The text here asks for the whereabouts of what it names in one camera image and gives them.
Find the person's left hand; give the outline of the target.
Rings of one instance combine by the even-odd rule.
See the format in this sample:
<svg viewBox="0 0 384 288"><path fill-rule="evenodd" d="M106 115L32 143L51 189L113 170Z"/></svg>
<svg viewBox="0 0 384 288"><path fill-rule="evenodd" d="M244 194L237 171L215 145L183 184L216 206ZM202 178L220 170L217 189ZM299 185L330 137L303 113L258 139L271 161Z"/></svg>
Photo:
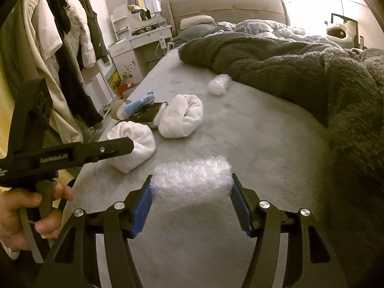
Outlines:
<svg viewBox="0 0 384 288"><path fill-rule="evenodd" d="M59 236L62 211L51 208L49 214L40 220L29 220L27 210L39 210L42 195L25 189L11 189L1 193L1 242L13 252L29 250L24 225L34 228L44 239Z"/></svg>

